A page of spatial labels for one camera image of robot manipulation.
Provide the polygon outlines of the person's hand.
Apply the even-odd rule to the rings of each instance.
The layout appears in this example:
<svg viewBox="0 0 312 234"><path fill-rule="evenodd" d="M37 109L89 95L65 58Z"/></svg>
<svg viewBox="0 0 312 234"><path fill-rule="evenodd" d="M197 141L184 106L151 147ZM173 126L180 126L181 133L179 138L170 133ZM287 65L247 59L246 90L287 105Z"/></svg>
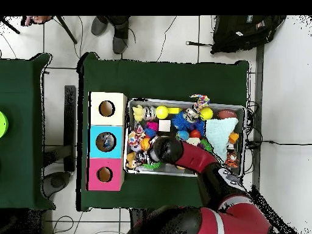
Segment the person's hand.
<svg viewBox="0 0 312 234"><path fill-rule="evenodd" d="M30 26L31 24L43 24L50 21L53 16L24 16L21 21L22 26Z"/></svg>

